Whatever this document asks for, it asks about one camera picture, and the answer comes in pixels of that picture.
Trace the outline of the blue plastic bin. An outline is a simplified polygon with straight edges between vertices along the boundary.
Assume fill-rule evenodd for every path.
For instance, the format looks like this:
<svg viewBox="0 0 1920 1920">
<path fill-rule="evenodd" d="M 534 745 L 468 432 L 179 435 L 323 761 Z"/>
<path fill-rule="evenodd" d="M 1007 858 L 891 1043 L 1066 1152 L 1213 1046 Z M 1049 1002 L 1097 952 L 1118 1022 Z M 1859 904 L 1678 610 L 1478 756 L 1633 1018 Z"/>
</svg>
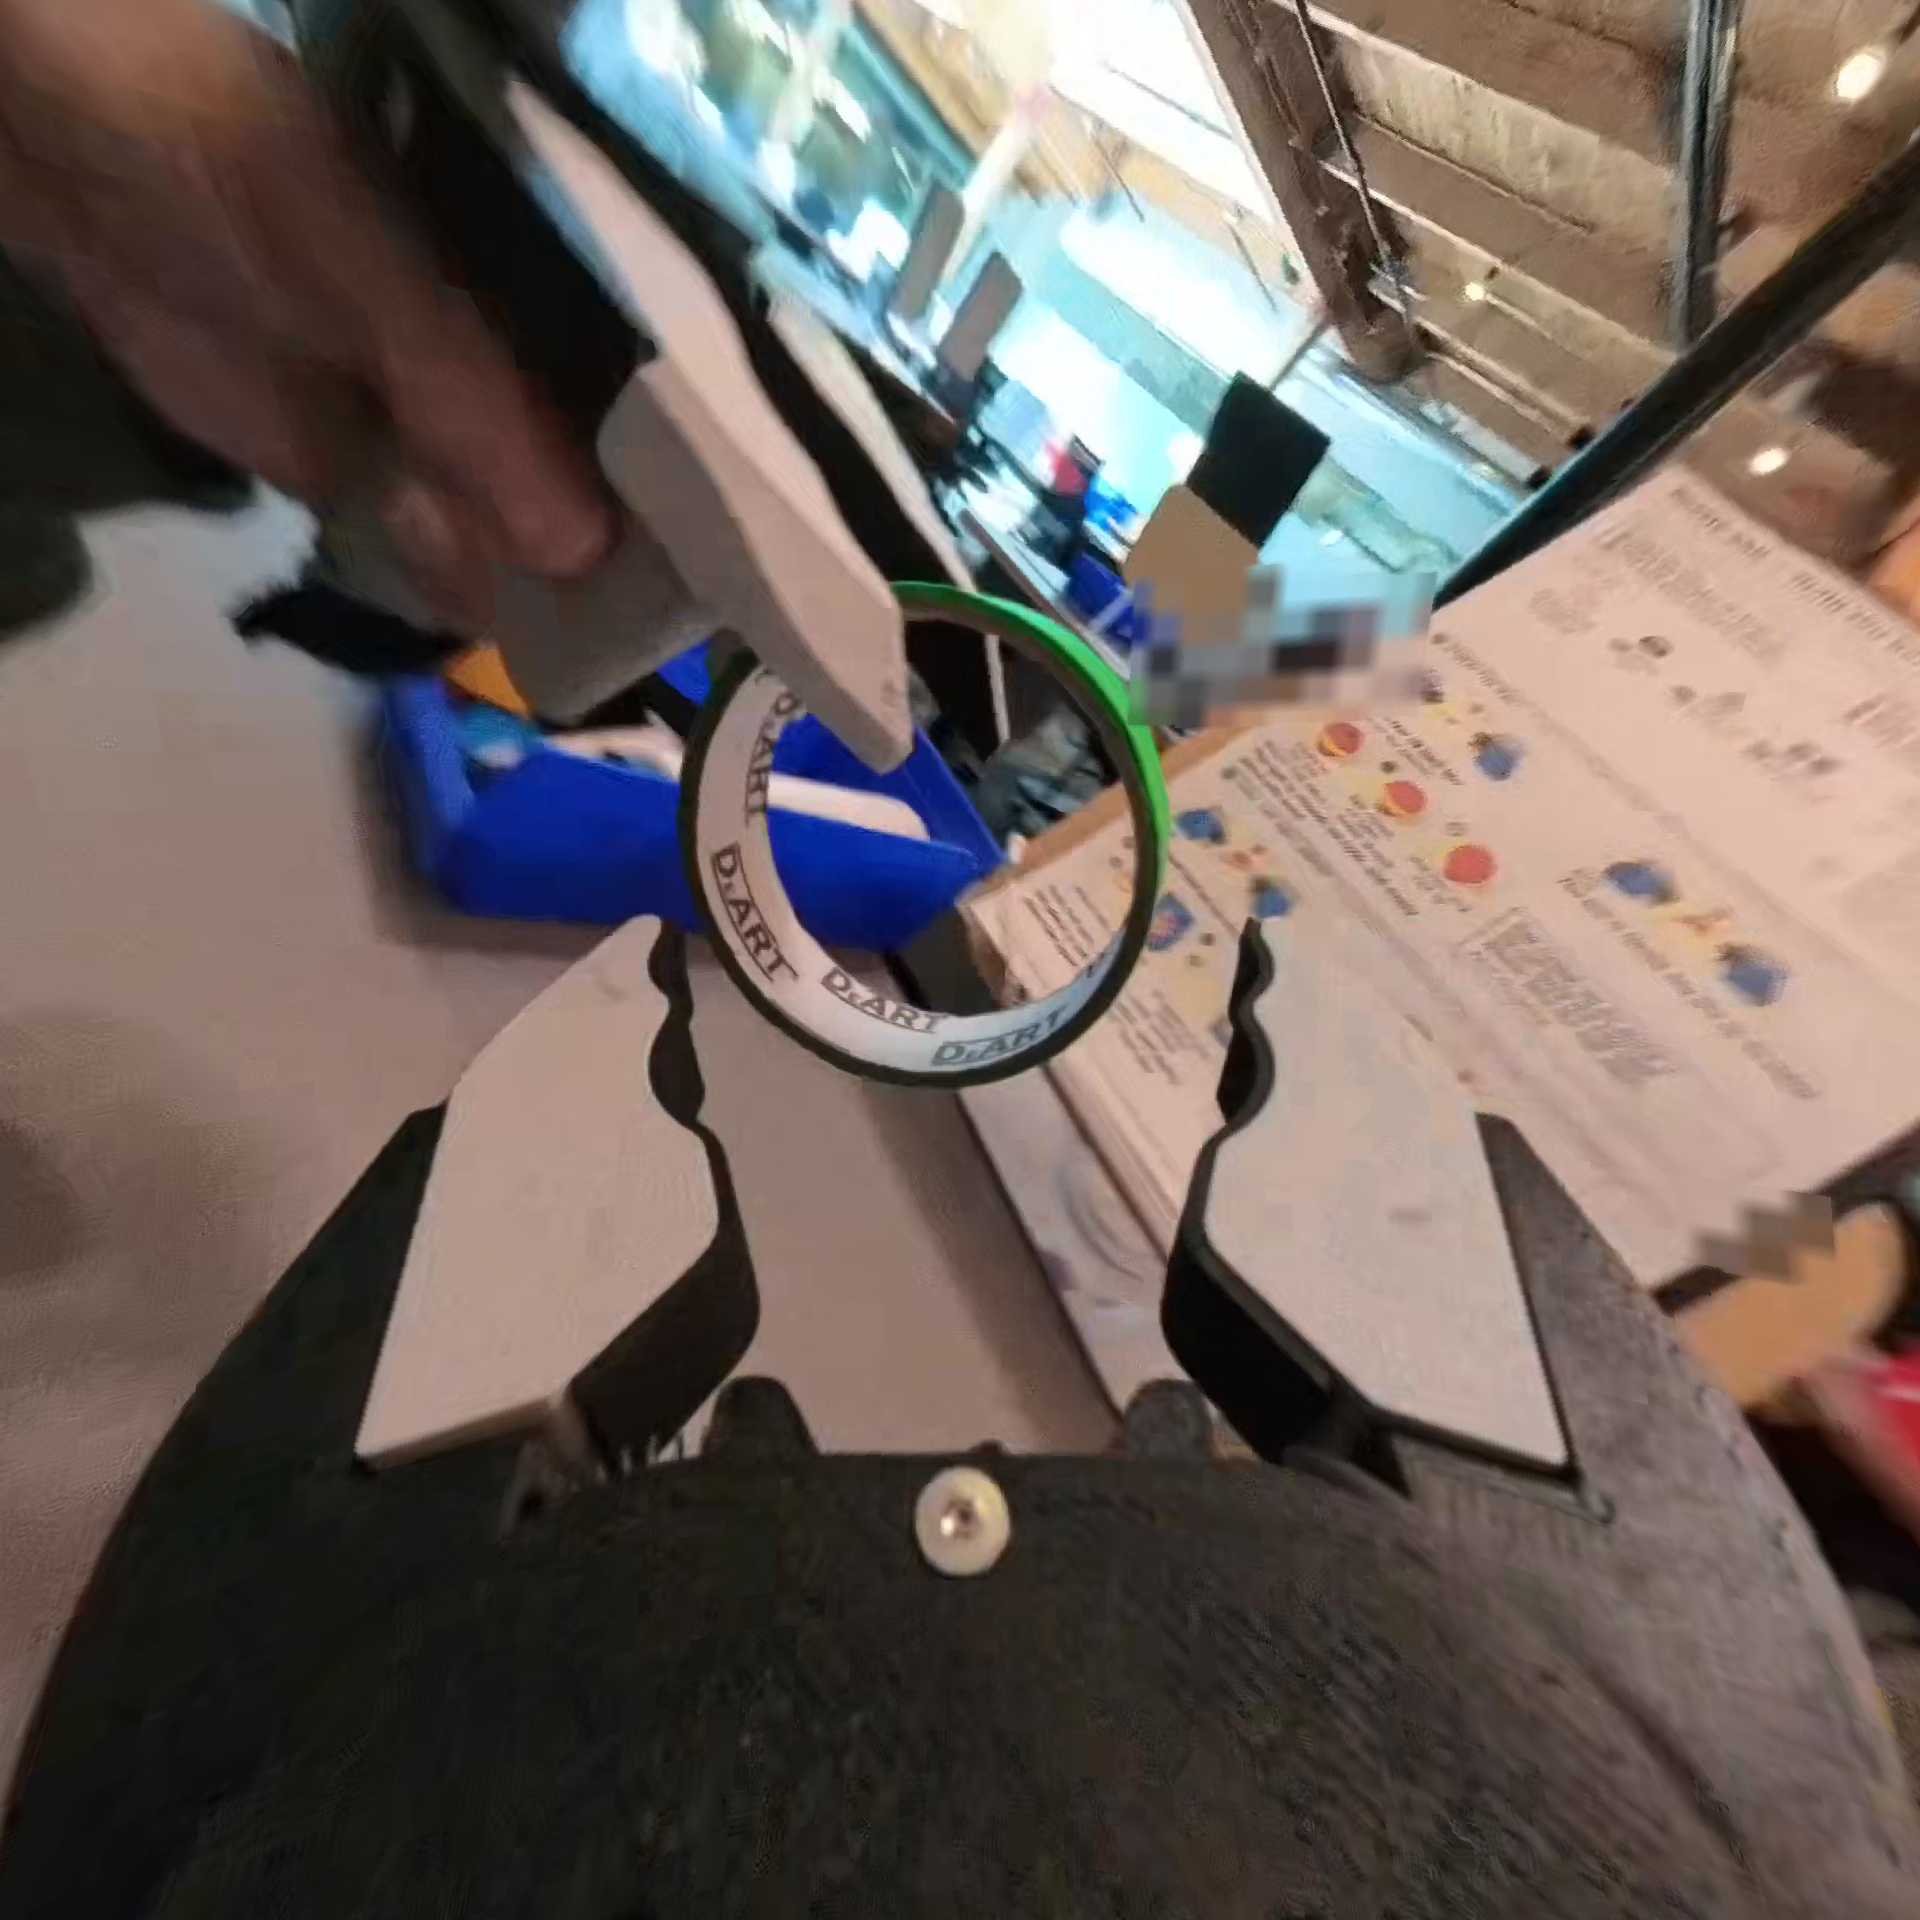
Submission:
<svg viewBox="0 0 1920 1920">
<path fill-rule="evenodd" d="M 405 846 L 449 905 L 493 921 L 700 926 L 671 776 L 564 752 L 436 678 L 382 681 L 378 712 Z M 924 735 L 901 768 L 875 776 L 803 715 L 781 732 L 775 774 L 902 802 L 924 827 L 913 836 L 775 811 L 778 874 L 828 946 L 898 952 L 1002 864 Z"/>
</svg>

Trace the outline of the small tan cardboard sign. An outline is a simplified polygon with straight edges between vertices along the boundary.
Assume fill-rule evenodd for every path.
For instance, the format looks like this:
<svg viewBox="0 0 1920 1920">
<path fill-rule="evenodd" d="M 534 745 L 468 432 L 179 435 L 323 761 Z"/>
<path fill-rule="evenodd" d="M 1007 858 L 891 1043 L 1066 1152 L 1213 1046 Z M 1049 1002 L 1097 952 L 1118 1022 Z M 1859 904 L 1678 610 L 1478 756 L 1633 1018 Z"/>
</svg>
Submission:
<svg viewBox="0 0 1920 1920">
<path fill-rule="evenodd" d="M 1258 544 L 1181 482 L 1142 521 L 1119 578 L 1145 638 L 1225 643 L 1242 635 L 1258 560 Z"/>
</svg>

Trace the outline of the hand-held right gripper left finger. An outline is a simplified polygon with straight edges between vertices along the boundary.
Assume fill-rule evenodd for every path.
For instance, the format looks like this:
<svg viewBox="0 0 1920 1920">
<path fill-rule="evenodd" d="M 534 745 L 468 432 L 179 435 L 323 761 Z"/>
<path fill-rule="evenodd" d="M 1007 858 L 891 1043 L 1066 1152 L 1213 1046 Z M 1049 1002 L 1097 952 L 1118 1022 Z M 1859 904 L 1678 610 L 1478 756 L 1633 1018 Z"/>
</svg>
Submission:
<svg viewBox="0 0 1920 1920">
<path fill-rule="evenodd" d="M 636 920 L 474 1059 L 401 1265 L 361 1463 L 541 1439 L 625 1473 L 741 1364 L 759 1288 L 690 1020 L 681 934 Z"/>
</svg>

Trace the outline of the printed instruction sheet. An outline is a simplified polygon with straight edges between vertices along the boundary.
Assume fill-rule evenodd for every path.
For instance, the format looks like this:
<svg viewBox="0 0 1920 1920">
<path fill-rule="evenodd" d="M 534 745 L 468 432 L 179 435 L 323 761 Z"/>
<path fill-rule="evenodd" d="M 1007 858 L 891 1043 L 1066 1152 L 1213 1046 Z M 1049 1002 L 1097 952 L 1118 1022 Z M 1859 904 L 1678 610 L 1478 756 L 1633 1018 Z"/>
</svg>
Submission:
<svg viewBox="0 0 1920 1920">
<path fill-rule="evenodd" d="M 1245 921 L 1354 964 L 1649 1288 L 1915 1139 L 1915 630 L 1687 471 L 1442 608 L 1426 696 L 1165 761 L 1127 992 L 1049 1066 L 1165 1236 Z"/>
</svg>

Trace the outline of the person's left hand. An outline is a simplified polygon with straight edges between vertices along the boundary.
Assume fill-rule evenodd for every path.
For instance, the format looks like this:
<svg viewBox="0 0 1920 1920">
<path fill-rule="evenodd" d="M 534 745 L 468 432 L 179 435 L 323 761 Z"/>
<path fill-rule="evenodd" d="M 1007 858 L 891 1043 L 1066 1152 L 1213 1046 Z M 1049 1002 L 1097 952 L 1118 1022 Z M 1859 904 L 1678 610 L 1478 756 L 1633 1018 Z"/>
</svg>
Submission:
<svg viewBox="0 0 1920 1920">
<path fill-rule="evenodd" d="M 581 578 L 617 514 L 297 58 L 220 4 L 3 4 L 5 252 L 187 439 L 361 502 L 423 598 Z"/>
</svg>

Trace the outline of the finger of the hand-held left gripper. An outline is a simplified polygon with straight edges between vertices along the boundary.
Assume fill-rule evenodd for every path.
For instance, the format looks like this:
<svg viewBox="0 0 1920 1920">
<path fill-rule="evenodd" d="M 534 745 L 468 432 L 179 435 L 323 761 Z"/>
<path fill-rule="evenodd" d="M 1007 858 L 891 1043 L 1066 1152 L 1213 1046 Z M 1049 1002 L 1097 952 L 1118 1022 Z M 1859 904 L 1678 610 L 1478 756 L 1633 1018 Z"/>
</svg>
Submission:
<svg viewBox="0 0 1920 1920">
<path fill-rule="evenodd" d="M 534 199 L 585 241 L 646 354 L 595 432 L 621 513 L 581 580 L 506 570 L 492 643 L 537 713 L 579 719 L 681 644 L 730 634 L 887 774 L 910 752 L 902 617 L 779 418 L 714 276 L 587 136 L 507 90 Z"/>
</svg>

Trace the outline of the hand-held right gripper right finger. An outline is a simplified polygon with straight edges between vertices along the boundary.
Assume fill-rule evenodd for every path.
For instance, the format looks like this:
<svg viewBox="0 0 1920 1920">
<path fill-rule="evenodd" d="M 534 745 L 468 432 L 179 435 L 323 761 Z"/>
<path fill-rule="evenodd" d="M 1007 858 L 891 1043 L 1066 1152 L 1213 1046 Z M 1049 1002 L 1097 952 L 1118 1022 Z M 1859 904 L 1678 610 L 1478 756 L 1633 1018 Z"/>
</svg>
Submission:
<svg viewBox="0 0 1920 1920">
<path fill-rule="evenodd" d="M 1574 1478 L 1487 1120 L 1434 1046 L 1274 920 L 1242 929 L 1228 1034 L 1158 1320 L 1233 1439 L 1380 1479 L 1401 1442 Z"/>
</svg>

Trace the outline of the black metal pole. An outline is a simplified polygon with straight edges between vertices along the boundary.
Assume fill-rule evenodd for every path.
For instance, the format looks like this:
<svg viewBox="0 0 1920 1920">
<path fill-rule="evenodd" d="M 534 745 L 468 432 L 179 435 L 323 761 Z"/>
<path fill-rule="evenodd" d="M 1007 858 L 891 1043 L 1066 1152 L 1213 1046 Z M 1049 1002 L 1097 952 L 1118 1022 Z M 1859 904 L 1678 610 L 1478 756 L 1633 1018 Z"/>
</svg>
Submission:
<svg viewBox="0 0 1920 1920">
<path fill-rule="evenodd" d="M 1908 142 L 1825 227 L 1670 361 L 1615 422 L 1462 560 L 1430 594 L 1434 608 L 1577 529 L 1629 491 L 1796 348 L 1915 239 L 1917 146 Z"/>
</svg>

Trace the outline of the black rectangular panel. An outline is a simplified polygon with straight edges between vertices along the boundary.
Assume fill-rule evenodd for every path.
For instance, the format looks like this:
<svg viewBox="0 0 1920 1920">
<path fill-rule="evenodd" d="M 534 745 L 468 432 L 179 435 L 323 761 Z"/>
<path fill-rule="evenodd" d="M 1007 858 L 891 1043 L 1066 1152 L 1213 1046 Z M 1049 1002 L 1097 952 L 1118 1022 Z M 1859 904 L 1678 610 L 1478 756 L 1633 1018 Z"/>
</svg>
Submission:
<svg viewBox="0 0 1920 1920">
<path fill-rule="evenodd" d="M 1331 435 L 1270 388 L 1237 372 L 1222 392 L 1183 484 L 1254 551 L 1329 458 Z"/>
</svg>

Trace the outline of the green tape roll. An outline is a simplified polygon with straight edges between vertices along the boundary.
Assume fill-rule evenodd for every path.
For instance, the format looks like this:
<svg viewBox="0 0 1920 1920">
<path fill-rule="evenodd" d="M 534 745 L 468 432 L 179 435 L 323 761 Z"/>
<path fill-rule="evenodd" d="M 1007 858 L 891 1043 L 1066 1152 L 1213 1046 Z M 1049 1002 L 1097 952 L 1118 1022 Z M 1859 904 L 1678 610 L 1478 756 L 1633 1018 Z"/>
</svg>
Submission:
<svg viewBox="0 0 1920 1920">
<path fill-rule="evenodd" d="M 942 619 L 1007 643 L 1078 702 L 1119 779 L 1133 831 L 1133 892 L 1119 931 L 1049 996 L 945 1016 L 834 964 L 778 871 L 767 811 L 781 732 L 805 708 L 781 673 L 734 654 L 710 680 L 681 776 L 689 887 L 722 968 L 751 1009 L 828 1066 L 901 1089 L 981 1089 L 1051 1063 L 1113 1006 L 1161 898 L 1171 815 L 1161 748 L 1097 648 L 1057 619 L 947 584 L 898 584 L 902 622 Z"/>
</svg>

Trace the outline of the grey partition panel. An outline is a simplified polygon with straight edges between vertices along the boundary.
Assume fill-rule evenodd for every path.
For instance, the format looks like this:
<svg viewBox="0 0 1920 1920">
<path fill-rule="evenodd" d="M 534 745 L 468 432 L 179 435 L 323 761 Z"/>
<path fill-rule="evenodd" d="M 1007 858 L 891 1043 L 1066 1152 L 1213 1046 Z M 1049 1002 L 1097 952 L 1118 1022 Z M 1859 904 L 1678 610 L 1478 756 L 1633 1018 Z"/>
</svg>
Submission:
<svg viewBox="0 0 1920 1920">
<path fill-rule="evenodd" d="M 954 262 L 964 223 L 964 195 L 945 182 L 935 182 L 925 193 L 897 270 L 890 314 L 898 326 L 916 327 L 924 323 L 927 304 Z"/>
<path fill-rule="evenodd" d="M 1005 254 L 991 252 L 981 265 L 947 331 L 935 348 L 935 372 L 942 385 L 967 392 L 977 385 L 991 348 L 1012 319 L 1023 281 Z"/>
</svg>

